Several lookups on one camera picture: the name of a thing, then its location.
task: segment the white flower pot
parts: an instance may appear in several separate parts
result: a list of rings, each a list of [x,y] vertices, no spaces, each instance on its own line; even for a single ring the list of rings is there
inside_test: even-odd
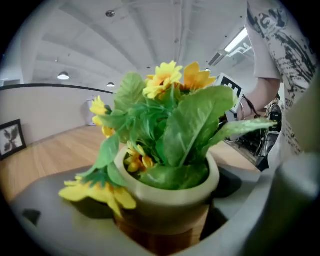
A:
[[[176,235],[192,229],[208,209],[206,200],[219,183],[220,174],[212,155],[206,155],[210,173],[204,183],[189,189],[163,190],[141,183],[126,171],[127,149],[123,147],[114,161],[137,202],[136,209],[123,210],[125,222],[155,235]]]

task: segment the potted plant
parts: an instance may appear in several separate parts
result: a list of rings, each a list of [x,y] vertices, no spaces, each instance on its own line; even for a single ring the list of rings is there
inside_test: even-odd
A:
[[[119,218],[154,234],[185,232],[205,211],[219,183],[210,147],[234,134],[268,128],[263,118],[225,124],[219,118],[236,102],[227,86],[209,86],[210,72],[194,62],[162,63],[144,81],[128,73],[114,96],[114,110],[100,97],[90,109],[107,137],[95,164],[66,181],[59,195],[108,204]]]

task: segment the white wall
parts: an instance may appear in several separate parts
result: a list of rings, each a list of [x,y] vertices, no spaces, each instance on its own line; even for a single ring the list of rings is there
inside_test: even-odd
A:
[[[64,87],[26,87],[0,91],[0,125],[21,119],[26,144],[85,126],[87,99],[100,95],[114,107],[114,95]]]

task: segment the yellow daisy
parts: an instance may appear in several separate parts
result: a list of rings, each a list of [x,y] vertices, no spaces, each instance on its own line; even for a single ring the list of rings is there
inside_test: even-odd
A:
[[[115,134],[115,130],[112,128],[109,128],[107,126],[104,126],[101,119],[99,118],[99,116],[94,116],[92,118],[92,122],[95,123],[97,126],[101,126],[102,127],[102,133],[104,134],[104,136],[106,136],[107,138],[111,137],[112,135]]]
[[[108,110],[105,107],[104,102],[101,100],[100,95],[94,98],[94,101],[92,102],[92,107],[90,108],[90,111],[96,115],[103,116],[105,115]]]
[[[138,145],[136,150],[130,141],[127,142],[127,146],[127,153],[130,156],[124,160],[124,163],[129,165],[127,170],[129,173],[134,173],[138,170],[145,172],[155,165],[152,159],[146,155],[142,146]]]
[[[87,197],[92,198],[98,202],[108,204],[121,218],[120,206],[129,210],[137,207],[136,201],[124,187],[113,187],[108,182],[104,186],[97,182],[93,187],[90,187],[91,182],[84,184],[81,183],[81,177],[76,176],[76,179],[76,181],[64,182],[67,187],[59,191],[60,197],[72,202],[79,202]]]
[[[162,63],[160,67],[155,68],[155,75],[148,75],[146,88],[143,89],[143,94],[148,98],[154,99],[157,95],[163,93],[173,83],[179,82],[182,74],[180,70],[182,66],[176,66],[176,62]]]
[[[184,69],[184,86],[182,90],[197,90],[205,88],[216,81],[215,77],[209,77],[209,71],[200,71],[199,63],[193,62]]]

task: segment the person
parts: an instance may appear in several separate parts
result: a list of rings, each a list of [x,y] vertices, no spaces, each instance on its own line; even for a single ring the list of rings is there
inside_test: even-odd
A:
[[[284,85],[281,132],[263,161],[260,168],[263,171],[276,168],[290,156],[302,152],[286,120],[286,112],[308,89],[318,60],[294,17],[277,0],[248,0],[245,28],[253,48],[254,76],[258,80],[255,89],[246,95],[247,100],[241,100],[238,120],[252,115],[254,109],[259,111],[267,106],[275,99],[281,82]]]

